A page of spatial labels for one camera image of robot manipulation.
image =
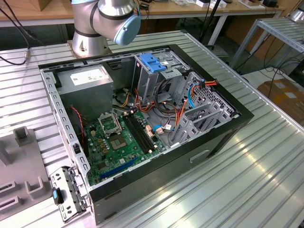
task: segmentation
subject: blue pcie slot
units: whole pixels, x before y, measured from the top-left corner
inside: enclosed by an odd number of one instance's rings
[[[112,176],[113,174],[118,173],[119,171],[124,170],[124,169],[126,169],[126,168],[132,166],[133,163],[134,163],[134,161],[135,161],[137,158],[138,158],[138,157],[133,158],[131,161],[128,161],[127,163],[122,164],[121,166],[118,166],[118,167],[116,167],[115,169],[112,169],[112,170],[110,170],[110,171],[108,171],[108,172],[106,172],[106,173],[104,173],[104,174],[99,175],[99,178],[100,178],[100,179],[103,179],[103,178]]]

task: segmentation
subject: yellow wire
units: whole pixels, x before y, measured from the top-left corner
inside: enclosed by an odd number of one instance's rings
[[[120,106],[121,108],[125,107],[128,103],[128,100],[129,100],[129,93],[127,94],[127,98],[125,99],[125,102]]]

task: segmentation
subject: metal table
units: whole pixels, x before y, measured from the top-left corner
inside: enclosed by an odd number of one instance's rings
[[[230,63],[231,68],[233,68],[238,62],[239,57],[243,53],[258,27],[264,29],[264,32],[250,53],[253,53],[256,49],[258,49],[269,33],[290,46],[290,49],[285,53],[285,56],[289,53],[291,48],[294,48],[298,52],[304,52],[304,24],[295,23],[288,18],[258,19],[253,24],[243,43],[234,55],[233,60]]]
[[[297,227],[304,218],[304,129],[237,73],[180,31],[139,35],[127,47],[109,41],[114,53],[178,44],[255,117],[211,159],[99,227]],[[0,54],[18,61],[24,50]],[[38,64],[73,59],[66,44],[33,48],[27,66],[0,62],[0,134],[26,125],[35,130],[48,174],[69,165],[48,104]],[[68,224],[48,199],[0,227],[94,227],[90,212]]]

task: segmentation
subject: side panel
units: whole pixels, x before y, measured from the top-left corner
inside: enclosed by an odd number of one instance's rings
[[[202,163],[209,155],[216,154],[239,128],[219,135],[209,142],[95,202],[94,212],[96,224],[108,219],[174,178],[177,178],[181,174]]]

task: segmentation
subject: ram slot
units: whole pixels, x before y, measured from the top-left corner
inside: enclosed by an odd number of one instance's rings
[[[148,154],[149,151],[153,151],[155,149],[154,145],[143,131],[137,120],[133,116],[125,116],[123,119],[143,153]]]

